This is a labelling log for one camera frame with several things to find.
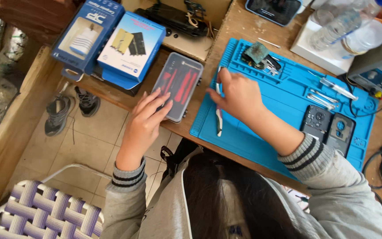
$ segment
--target long dark hair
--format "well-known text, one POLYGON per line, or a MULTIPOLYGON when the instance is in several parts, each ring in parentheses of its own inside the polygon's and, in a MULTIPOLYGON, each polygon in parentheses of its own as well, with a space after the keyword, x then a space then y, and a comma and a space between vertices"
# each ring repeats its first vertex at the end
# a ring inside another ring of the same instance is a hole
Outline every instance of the long dark hair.
POLYGON ((184 171, 184 189, 193 238, 227 237, 220 179, 235 186, 251 238, 304 239, 293 227, 273 188, 258 173, 213 152, 194 155, 184 171))

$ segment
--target striped sleeve cuff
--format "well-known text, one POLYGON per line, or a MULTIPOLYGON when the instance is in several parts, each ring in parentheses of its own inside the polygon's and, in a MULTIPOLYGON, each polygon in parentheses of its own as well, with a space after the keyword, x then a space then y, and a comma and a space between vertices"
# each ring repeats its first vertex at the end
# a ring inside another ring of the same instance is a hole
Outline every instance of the striped sleeve cuff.
POLYGON ((138 189, 147 179, 147 175, 144 172, 145 162, 145 157, 142 157, 141 166, 134 171, 119 170, 116 167, 116 162, 114 162, 113 178, 106 186, 106 190, 127 193, 138 189))
POLYGON ((300 181, 320 175, 331 165, 334 150, 305 133, 300 146, 289 156, 278 156, 281 161, 300 181))

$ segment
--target blue product box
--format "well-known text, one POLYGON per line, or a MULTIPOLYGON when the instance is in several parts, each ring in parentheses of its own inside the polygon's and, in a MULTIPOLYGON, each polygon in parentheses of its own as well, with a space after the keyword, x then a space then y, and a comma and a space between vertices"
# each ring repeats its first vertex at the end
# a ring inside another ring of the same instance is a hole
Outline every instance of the blue product box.
POLYGON ((165 36, 164 26, 126 12, 98 57, 103 79, 125 89, 141 83, 165 36))
POLYGON ((114 1, 87 0, 53 48, 52 56, 65 63, 61 74, 75 81, 90 75, 104 42, 124 14, 123 6, 114 1))

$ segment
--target sneaker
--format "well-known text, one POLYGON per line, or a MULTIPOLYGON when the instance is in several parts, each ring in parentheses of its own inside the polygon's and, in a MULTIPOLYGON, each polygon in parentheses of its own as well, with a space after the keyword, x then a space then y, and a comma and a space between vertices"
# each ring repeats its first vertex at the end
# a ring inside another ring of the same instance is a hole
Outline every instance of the sneaker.
POLYGON ((67 116, 70 112, 71 101, 67 96, 57 96, 47 106, 48 119, 45 121, 45 134, 56 136, 66 126, 67 116))
POLYGON ((78 86, 75 87, 75 91, 79 99, 79 108, 82 115, 84 117, 91 117, 97 113, 101 104, 100 98, 78 86))

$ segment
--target wooden table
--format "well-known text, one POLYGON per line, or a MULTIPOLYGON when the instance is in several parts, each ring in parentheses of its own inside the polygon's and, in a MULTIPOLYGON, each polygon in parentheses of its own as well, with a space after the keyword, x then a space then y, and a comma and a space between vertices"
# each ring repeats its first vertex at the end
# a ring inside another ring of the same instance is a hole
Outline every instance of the wooden table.
MULTIPOLYGON (((311 14, 310 10, 306 9, 305 12, 297 15, 297 17, 288 26, 280 27, 271 23, 270 21, 264 20, 261 17, 248 12, 244 7, 244 3, 245 0, 234 0, 231 3, 231 7, 225 16, 224 23, 222 24, 216 37, 215 44, 212 47, 205 63, 204 72, 202 75, 202 84, 196 88, 194 95, 188 105, 187 117, 184 118, 183 121, 179 124, 163 122, 162 126, 184 138, 192 140, 197 144, 203 145, 204 147, 214 150, 221 155, 237 161, 266 177, 272 178, 283 185, 292 187, 303 193, 308 193, 305 185, 301 184, 300 182, 294 181, 282 174, 271 171, 257 163, 235 155, 234 153, 219 148, 216 145, 210 144, 189 134, 191 125, 194 122, 194 118, 198 112, 201 102, 203 101, 205 95, 204 90, 208 87, 212 76, 215 74, 217 65, 230 38, 242 38, 250 42, 255 42, 258 37, 263 38, 281 46, 281 48, 278 49, 269 44, 265 44, 265 46, 272 52, 278 53, 281 56, 287 57, 295 62, 301 63, 319 72, 334 76, 330 72, 289 50, 298 32, 300 31, 301 26, 306 22, 307 18, 311 14)), ((155 59, 155 64, 149 70, 148 76, 146 77, 143 86, 136 97, 128 96, 119 90, 116 90, 90 77, 86 77, 82 79, 82 81, 75 84, 121 108, 130 111, 135 106, 136 102, 139 100, 144 91, 149 92, 152 90, 168 54, 169 52, 166 50, 160 50, 158 57, 155 59)), ((378 150, 379 146, 382 145, 382 112, 377 114, 371 135, 372 136, 369 142, 367 157, 372 155, 375 151, 378 150)), ((379 184, 380 178, 378 176, 378 164, 373 163, 372 167, 368 170, 367 175, 371 183, 379 184)), ((382 197, 382 190, 379 190, 378 193, 382 197)))

